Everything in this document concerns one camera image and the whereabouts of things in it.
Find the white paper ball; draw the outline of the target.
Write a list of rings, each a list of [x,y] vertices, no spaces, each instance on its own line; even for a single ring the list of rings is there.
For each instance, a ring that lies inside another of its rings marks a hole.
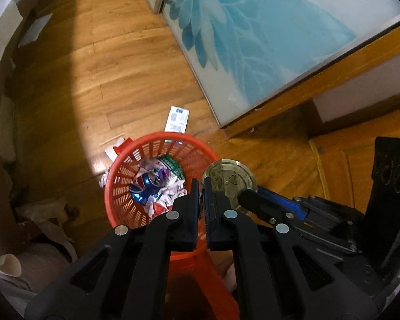
[[[147,204],[149,205],[148,215],[151,220],[171,211],[174,201],[188,194],[185,182],[185,180],[177,181],[160,189],[157,194],[149,197]]]

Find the purple foil snack wrapper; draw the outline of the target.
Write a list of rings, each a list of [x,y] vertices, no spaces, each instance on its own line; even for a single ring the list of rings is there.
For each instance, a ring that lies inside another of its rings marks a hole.
[[[165,184],[169,181],[171,171],[167,168],[156,169],[155,171],[155,182],[157,184]]]

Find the red white wrapper on floor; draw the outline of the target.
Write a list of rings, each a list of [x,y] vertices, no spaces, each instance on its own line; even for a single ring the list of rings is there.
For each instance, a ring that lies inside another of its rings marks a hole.
[[[131,138],[124,139],[123,137],[119,137],[112,145],[106,146],[105,154],[112,162],[114,162],[119,154],[132,142],[133,140]]]

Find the floral sliding wardrobe door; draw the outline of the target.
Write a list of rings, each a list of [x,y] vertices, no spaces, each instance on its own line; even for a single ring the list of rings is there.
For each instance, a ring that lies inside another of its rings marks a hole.
[[[400,21],[400,0],[147,0],[219,125]]]

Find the person's grey trouser leg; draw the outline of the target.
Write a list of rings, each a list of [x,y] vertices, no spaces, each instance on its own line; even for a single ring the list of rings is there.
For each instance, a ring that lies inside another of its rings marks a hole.
[[[6,277],[17,287],[38,293],[51,284],[78,257],[71,243],[35,243],[16,256],[21,265],[18,277]]]

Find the red plastic stool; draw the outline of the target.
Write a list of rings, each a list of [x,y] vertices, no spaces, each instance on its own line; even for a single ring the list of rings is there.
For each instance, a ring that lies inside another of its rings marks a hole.
[[[207,252],[170,262],[166,319],[239,319],[237,302]]]

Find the red plastic trash basket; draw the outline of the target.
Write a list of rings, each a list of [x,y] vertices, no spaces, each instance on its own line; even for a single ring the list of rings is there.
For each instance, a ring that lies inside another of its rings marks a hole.
[[[105,180],[105,210],[112,227],[138,228],[168,213],[191,191],[218,154],[188,134],[155,132],[111,146]]]

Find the gold metal can lid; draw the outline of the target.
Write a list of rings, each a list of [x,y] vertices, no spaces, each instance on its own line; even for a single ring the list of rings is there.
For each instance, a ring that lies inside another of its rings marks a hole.
[[[202,184],[206,178],[210,178],[213,191],[225,193],[233,210],[244,214],[248,212],[238,203],[238,195],[242,191],[257,191],[257,181],[247,166],[237,160],[220,159],[206,168]]]

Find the crushed blue soda can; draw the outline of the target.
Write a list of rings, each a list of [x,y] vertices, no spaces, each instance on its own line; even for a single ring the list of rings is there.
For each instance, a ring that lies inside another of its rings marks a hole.
[[[131,198],[139,205],[145,206],[148,199],[158,194],[162,184],[155,182],[155,172],[146,172],[137,175],[129,184]]]

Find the white paper card on floor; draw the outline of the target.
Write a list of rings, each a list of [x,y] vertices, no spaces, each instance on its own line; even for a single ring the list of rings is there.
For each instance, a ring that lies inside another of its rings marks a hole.
[[[190,111],[185,108],[172,106],[167,117],[164,131],[184,134],[189,120],[189,113]]]

